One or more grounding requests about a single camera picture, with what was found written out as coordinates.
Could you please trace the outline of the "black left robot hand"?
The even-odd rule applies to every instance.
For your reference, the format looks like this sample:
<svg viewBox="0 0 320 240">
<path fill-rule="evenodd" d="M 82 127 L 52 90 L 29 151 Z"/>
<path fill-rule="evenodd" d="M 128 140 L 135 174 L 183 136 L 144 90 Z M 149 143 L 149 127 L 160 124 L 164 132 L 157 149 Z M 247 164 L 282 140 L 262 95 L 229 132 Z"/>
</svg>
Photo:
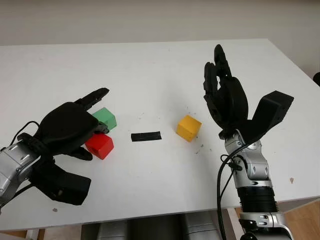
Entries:
<svg viewBox="0 0 320 240">
<path fill-rule="evenodd" d="M 82 145 L 94 134 L 107 134 L 109 128 L 88 110 L 108 92 L 108 88 L 102 87 L 74 102 L 63 103 L 43 118 L 34 135 L 20 133 L 16 139 L 23 141 L 29 149 L 42 157 L 68 155 L 91 161 L 92 153 Z"/>
</svg>

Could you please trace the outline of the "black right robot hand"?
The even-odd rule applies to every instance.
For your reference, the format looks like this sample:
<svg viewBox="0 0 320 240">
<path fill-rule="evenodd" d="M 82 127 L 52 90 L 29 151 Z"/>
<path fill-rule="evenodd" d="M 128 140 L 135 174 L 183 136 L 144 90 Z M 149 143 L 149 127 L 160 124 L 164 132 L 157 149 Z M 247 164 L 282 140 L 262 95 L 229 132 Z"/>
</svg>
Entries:
<svg viewBox="0 0 320 240">
<path fill-rule="evenodd" d="M 214 62 L 204 66 L 204 99 L 211 117 L 222 129 L 219 138 L 225 140 L 247 121 L 248 100 L 240 81 L 232 75 L 220 44 L 215 46 L 213 58 Z"/>
</svg>

